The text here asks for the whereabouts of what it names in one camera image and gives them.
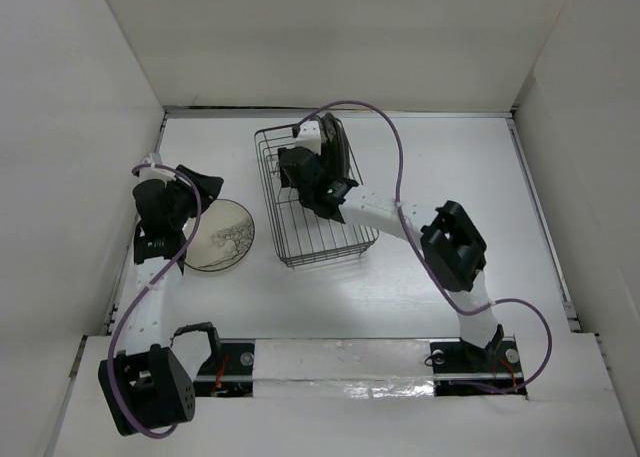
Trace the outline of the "cream tree pattern plate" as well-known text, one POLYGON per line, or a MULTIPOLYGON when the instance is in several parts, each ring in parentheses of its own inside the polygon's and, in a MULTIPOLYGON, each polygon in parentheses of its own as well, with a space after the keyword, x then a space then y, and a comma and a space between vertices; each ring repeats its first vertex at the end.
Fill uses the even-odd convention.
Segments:
POLYGON ((254 219, 240 203, 218 199, 202 214, 185 263, 195 271, 219 272, 239 263, 255 238, 254 219))

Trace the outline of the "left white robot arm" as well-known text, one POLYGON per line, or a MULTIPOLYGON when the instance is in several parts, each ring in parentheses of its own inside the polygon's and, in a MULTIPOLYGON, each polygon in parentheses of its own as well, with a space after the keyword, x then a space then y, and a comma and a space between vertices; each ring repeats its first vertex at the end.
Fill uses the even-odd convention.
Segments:
POLYGON ((160 440, 195 416, 194 380, 224 359, 209 322, 173 326, 171 312, 194 239, 184 227, 199 223, 224 180, 180 165, 141 163, 132 195, 139 220, 133 239, 135 295, 112 332, 98 381, 122 436, 160 440))

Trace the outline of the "striped dark rim plate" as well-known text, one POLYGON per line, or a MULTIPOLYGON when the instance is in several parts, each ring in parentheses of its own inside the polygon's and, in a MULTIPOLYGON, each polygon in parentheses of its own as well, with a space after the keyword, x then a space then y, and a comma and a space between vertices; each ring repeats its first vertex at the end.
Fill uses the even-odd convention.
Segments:
POLYGON ((322 143, 333 141, 337 144, 336 129, 334 125, 334 116, 331 113, 324 114, 320 123, 322 124, 323 140, 322 143))

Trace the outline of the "blue floral white plate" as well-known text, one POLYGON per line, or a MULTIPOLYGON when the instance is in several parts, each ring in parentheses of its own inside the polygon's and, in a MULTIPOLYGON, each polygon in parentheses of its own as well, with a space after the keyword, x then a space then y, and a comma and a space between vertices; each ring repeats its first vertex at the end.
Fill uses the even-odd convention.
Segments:
POLYGON ((348 149, 345 147, 344 129, 339 119, 328 113, 326 117, 327 152, 331 172, 343 177, 348 170, 348 149))

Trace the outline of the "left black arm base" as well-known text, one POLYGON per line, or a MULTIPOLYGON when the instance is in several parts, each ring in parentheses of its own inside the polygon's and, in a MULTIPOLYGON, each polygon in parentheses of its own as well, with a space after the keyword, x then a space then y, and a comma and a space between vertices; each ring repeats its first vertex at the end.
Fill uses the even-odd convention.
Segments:
POLYGON ((253 396, 256 341, 221 339, 211 322, 179 327, 170 340, 197 397, 253 396))

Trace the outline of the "brown rim cream plate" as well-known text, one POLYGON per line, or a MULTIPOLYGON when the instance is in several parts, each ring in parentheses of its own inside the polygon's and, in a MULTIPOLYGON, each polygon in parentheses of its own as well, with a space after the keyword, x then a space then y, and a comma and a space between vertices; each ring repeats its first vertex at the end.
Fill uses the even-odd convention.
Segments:
POLYGON ((336 122, 337 128, 337 148, 338 153, 338 170, 341 177, 347 177, 349 173, 349 143, 346 137, 344 126, 340 120, 336 122))

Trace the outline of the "light blue daisy plate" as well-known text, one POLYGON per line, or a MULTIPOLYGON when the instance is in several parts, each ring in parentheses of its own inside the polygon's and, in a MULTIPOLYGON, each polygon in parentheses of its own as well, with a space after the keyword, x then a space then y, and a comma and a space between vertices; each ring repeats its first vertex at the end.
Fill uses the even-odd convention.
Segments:
POLYGON ((297 146, 302 149, 299 174, 301 186, 311 188, 325 176, 321 160, 322 130, 317 120, 306 121, 298 134, 297 146))

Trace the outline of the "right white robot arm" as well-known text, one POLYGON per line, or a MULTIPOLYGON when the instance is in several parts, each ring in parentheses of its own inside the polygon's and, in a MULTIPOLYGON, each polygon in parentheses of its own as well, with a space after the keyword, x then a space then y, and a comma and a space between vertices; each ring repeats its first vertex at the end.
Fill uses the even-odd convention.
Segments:
POLYGON ((316 216, 408 242, 458 315, 465 364, 484 370, 497 360, 504 331, 486 289, 487 245, 459 203, 429 207, 385 197, 352 179, 331 176, 319 156, 304 147, 282 151, 279 166, 301 205, 316 216))

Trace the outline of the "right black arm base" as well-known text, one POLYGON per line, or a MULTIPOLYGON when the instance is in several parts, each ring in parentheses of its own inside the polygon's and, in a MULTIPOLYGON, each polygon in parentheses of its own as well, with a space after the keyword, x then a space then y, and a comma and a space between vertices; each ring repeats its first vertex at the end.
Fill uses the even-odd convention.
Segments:
POLYGON ((500 342, 494 338, 487 349, 460 338, 430 340, 424 365, 432 370, 437 397, 527 395, 512 336, 503 336, 500 342))

